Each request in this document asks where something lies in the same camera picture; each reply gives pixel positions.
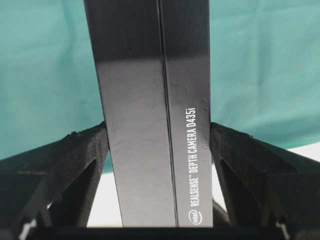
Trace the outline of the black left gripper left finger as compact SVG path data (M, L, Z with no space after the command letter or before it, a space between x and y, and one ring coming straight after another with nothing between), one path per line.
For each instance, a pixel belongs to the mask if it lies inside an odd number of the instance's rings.
M0 162L0 237L26 224L86 227L109 151L104 122Z

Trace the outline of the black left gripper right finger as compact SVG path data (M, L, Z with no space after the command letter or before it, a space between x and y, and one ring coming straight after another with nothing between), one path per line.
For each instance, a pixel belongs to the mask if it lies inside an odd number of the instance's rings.
M319 239L318 161L215 122L210 151L232 228L259 239Z

